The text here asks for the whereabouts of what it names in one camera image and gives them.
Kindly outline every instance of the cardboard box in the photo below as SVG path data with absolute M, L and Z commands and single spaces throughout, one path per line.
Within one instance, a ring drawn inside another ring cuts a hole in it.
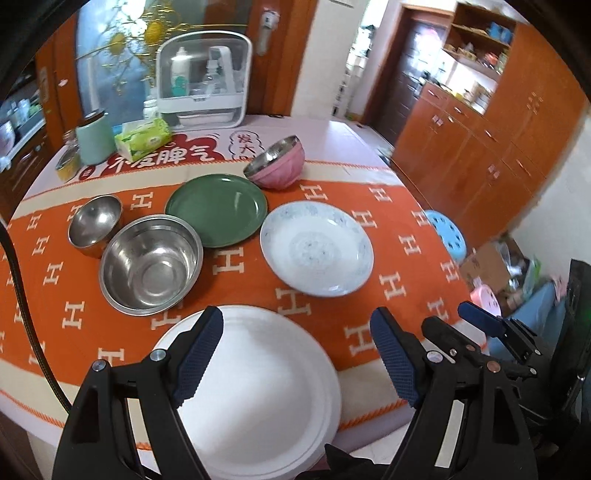
M 503 290 L 511 279 L 501 254 L 492 242 L 482 245 L 464 260 L 460 265 L 460 275 L 470 291 L 475 288 L 474 281 L 480 278 L 481 283 L 488 285 L 495 294 Z

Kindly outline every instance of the green plate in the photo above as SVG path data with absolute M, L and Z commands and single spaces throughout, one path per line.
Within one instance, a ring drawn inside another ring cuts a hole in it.
M 215 173 L 190 180 L 166 204 L 199 234 L 204 247 L 237 244 L 251 236 L 267 216 L 267 199 L 242 177 Z

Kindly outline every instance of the stainless steel bowl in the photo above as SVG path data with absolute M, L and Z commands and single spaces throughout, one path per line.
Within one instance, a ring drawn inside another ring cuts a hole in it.
M 85 255 L 100 258 L 121 230 L 123 205 L 113 195 L 95 197 L 74 215 L 68 227 L 68 240 Z
M 266 168 L 279 160 L 283 155 L 291 151 L 299 143 L 300 139 L 295 135 L 284 138 L 283 140 L 279 140 L 267 148 L 263 153 L 252 159 L 252 161 L 243 170 L 244 176 L 248 178 L 252 177 L 255 173 L 259 173 L 263 168 Z
M 100 261 L 100 290 L 127 315 L 154 315 L 191 290 L 203 265 L 203 245 L 187 222 L 150 215 L 124 227 Z

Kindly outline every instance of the metal screw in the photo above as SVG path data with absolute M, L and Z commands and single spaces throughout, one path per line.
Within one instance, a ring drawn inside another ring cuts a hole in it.
M 494 360 L 488 362 L 486 364 L 486 367 L 489 371 L 493 372 L 494 374 L 497 374 L 501 371 L 501 365 L 499 364 L 499 362 L 495 362 Z
M 153 362 L 160 362 L 162 359 L 164 359 L 164 357 L 166 357 L 166 350 L 162 350 L 161 348 L 158 350 L 153 350 L 150 353 L 150 360 Z
M 427 360 L 433 362 L 434 364 L 439 364 L 443 362 L 443 355 L 439 352 L 436 352 L 435 350 L 431 350 L 430 352 L 427 352 Z
M 104 360 L 95 360 L 94 362 L 92 362 L 92 369 L 95 372 L 100 372 L 106 366 L 107 366 L 107 362 L 105 362 Z

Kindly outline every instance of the table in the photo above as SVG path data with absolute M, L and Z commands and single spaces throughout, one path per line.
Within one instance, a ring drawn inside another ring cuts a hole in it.
M 362 225 L 374 248 L 374 270 L 357 292 L 318 299 L 283 284 L 264 261 L 258 235 L 206 251 L 201 276 L 181 305 L 153 317 L 127 317 L 102 297 L 99 262 L 67 243 L 75 211 L 88 199 L 115 193 L 124 219 L 162 213 L 185 181 L 210 173 L 242 175 L 254 155 L 296 134 L 306 151 L 301 180 L 265 192 L 269 210 L 293 200 L 331 203 Z M 412 410 L 389 380 L 369 334 L 369 315 L 387 306 L 403 328 L 420 335 L 422 319 L 437 314 L 484 345 L 479 330 L 460 320 L 469 299 L 449 254 L 398 177 L 346 124 L 311 119 L 248 117 L 236 129 L 196 131 L 134 164 L 113 155 L 62 185 L 54 167 L 60 150 L 35 181 L 9 223 L 35 328 L 49 364 L 73 401 L 92 361 L 139 361 L 185 316 L 208 304 L 252 304 L 286 315 L 308 330 L 338 371 L 342 421 L 335 444 L 366 445 L 406 423 Z M 241 288 L 244 282 L 249 290 Z M 52 445 L 66 419 L 32 355 L 5 259 L 0 261 L 0 410 Z M 149 452 L 139 404 L 131 405 L 137 446 Z

